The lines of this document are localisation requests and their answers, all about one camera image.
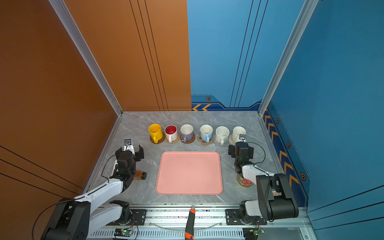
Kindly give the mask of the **yellow mug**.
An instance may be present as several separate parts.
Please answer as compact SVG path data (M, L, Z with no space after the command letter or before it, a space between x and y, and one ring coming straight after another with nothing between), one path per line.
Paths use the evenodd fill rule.
M150 125L149 126L149 133L155 142L157 142L158 139L161 139L163 137L162 127L159 124Z

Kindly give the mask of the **white mug blue handle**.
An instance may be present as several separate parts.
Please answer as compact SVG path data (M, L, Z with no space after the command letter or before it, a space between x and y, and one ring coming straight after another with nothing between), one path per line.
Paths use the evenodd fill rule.
M200 128L201 137L204 142L209 142L213 135L213 127L210 125L203 125Z

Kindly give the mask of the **cork paw print coaster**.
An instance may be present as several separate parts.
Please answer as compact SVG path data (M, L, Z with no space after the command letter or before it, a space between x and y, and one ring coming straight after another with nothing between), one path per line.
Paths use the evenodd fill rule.
M198 141L203 145L203 146L208 146L208 145L211 145L214 143L214 137L211 137L210 141L209 142L204 142L202 137L201 137L201 133L199 133L199 136L198 136Z

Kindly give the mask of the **woven rattan round coaster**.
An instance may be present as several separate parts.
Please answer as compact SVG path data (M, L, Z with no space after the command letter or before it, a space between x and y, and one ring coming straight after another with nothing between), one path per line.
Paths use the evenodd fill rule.
M175 144L175 143L177 143L177 142L180 140L180 138L181 138L181 137L180 137L180 135L179 135L174 141L171 141L171 142L170 142L168 138L166 138L165 140L166 140L167 143Z

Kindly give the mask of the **glossy brown round coaster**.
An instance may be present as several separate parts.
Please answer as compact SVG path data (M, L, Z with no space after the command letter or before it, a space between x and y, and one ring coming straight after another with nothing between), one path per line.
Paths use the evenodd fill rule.
M194 134L193 136L192 136L192 139L191 140L189 140L189 141L182 141L182 143L183 144L191 144L191 143L193 143L194 141L195 141L195 139L196 139L196 135Z

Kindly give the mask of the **red interior mug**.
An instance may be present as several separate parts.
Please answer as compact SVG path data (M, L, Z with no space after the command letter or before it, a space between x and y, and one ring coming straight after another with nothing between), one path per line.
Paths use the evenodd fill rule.
M174 141L179 136L178 128L175 125L169 125L165 128L165 134L170 142Z

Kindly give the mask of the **white mug purple handle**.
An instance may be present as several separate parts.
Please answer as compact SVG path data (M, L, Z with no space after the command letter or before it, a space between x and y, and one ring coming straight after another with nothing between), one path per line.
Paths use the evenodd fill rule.
M182 125L180 131L181 131L181 140L183 142L191 140L192 136L194 135L194 128L192 125L189 125L189 124Z

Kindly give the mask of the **multicolour woven round coaster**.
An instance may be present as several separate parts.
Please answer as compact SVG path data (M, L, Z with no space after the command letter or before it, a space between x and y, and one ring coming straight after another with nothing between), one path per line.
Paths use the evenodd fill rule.
M229 143L230 143L231 145L235 146L236 143L239 142L239 141L240 141L240 140L239 140L239 136L238 136L238 135L234 135L234 134L230 135L230 137L229 137Z

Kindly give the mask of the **dark brown round coaster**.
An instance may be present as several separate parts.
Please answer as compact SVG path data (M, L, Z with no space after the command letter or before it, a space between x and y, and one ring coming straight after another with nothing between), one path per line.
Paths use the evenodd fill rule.
M161 139L158 139L158 141L155 142L154 139L150 136L150 141L153 144L160 144L160 143L162 143L165 140L165 138L166 138L165 135L163 135L163 137Z

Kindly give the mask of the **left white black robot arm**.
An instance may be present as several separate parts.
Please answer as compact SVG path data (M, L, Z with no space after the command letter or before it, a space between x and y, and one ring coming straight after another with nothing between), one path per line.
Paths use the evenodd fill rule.
M144 148L135 151L131 144L118 149L113 174L99 187L73 199L62 199L42 233L43 240L85 240L111 222L129 228L136 225L128 202L113 200L128 189L139 175L136 163L144 156Z

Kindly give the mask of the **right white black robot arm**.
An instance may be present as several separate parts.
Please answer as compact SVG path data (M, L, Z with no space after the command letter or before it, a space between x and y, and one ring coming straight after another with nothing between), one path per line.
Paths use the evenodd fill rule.
M285 174L274 174L252 163L254 148L246 142L230 145L228 154L235 159L238 183L245 187L256 185L257 199L242 201L240 220L246 225L291 219L299 216L299 207Z

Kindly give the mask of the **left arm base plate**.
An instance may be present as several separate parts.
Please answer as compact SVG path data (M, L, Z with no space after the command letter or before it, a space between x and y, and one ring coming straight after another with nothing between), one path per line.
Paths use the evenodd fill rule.
M131 218L128 221L117 220L107 224L107 226L143 226L146 221L146 209L133 209L131 210Z

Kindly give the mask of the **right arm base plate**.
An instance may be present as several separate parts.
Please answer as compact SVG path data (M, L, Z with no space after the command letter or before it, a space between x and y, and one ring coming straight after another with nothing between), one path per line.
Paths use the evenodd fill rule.
M265 226L267 225L267 221L259 216L248 216L246 214L242 214L239 209L226 209L226 224L228 226L235 225L258 225Z

